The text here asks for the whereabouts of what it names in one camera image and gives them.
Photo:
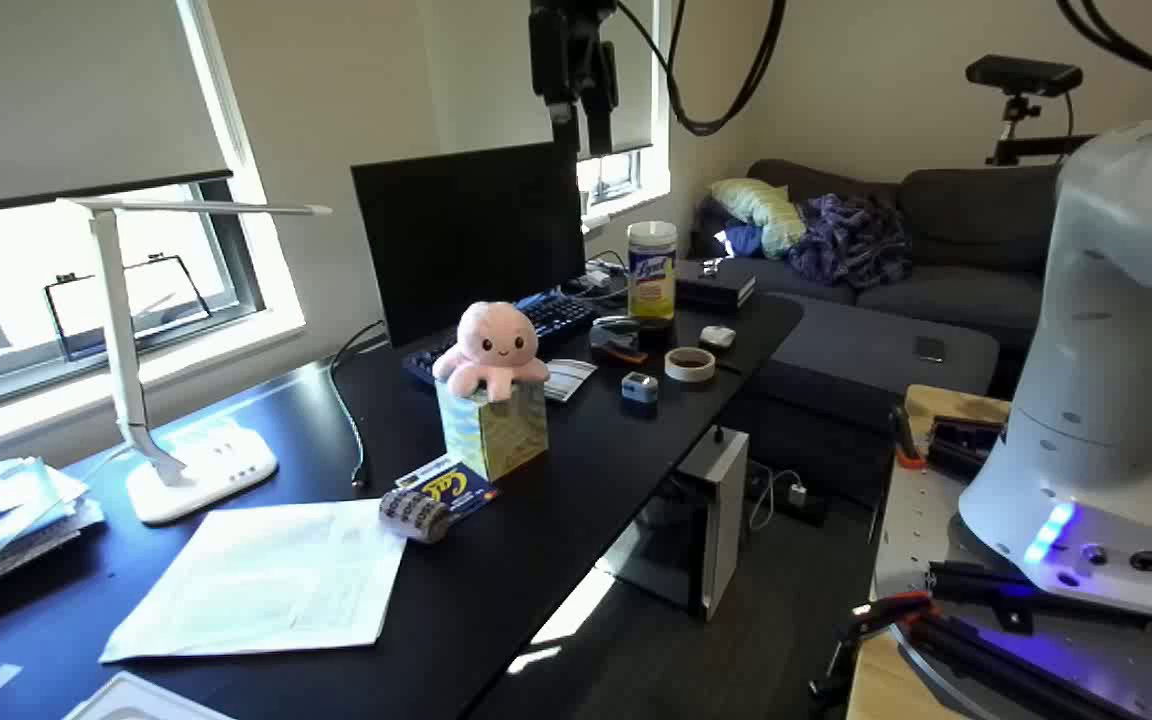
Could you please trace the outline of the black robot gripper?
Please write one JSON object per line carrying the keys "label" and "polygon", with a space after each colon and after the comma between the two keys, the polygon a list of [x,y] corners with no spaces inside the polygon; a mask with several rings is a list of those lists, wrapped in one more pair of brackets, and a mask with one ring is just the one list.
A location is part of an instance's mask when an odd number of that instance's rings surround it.
{"label": "black robot gripper", "polygon": [[551,138],[593,158],[611,154],[615,47],[601,26],[615,0],[528,0],[532,92],[545,101]]}

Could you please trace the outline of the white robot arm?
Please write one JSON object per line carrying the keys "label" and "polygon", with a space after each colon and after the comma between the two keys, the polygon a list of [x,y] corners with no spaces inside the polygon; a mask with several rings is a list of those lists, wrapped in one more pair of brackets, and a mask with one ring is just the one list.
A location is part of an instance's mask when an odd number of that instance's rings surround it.
{"label": "white robot arm", "polygon": [[1152,120],[1064,162],[1039,323],[956,513],[1039,593],[1152,618]]}

